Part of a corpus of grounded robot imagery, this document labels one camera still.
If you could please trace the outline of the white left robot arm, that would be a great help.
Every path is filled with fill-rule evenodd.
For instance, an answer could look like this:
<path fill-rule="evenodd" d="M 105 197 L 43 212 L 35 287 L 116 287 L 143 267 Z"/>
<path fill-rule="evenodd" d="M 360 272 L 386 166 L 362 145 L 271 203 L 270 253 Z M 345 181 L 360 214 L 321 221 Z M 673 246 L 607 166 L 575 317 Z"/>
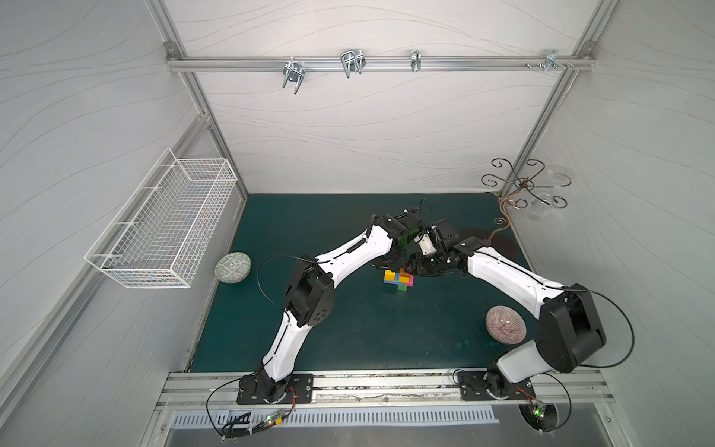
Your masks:
<path fill-rule="evenodd" d="M 338 248 L 318 256 L 300 256 L 290 276 L 281 326 L 261 360 L 258 377 L 271 385 L 286 381 L 307 335 L 333 310 L 340 283 L 367 264 L 388 270 L 406 268 L 417 247 L 415 240 L 424 231 L 416 208 L 397 216 L 374 215 L 365 230 Z"/>

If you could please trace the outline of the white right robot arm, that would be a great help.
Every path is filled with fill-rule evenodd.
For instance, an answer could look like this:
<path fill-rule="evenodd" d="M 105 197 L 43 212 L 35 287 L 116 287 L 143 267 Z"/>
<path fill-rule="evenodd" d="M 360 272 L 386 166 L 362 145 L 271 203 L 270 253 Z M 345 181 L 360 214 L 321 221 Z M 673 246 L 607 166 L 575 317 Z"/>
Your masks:
<path fill-rule="evenodd" d="M 487 367 L 483 381 L 493 394 L 534 375 L 570 373 L 606 345 L 607 338 L 593 293 L 579 284 L 565 286 L 536 275 L 497 251 L 490 242 L 464 238 L 445 219 L 420 229 L 413 241 L 419 252 L 411 261 L 421 275 L 459 269 L 493 285 L 537 320 L 536 337 Z"/>

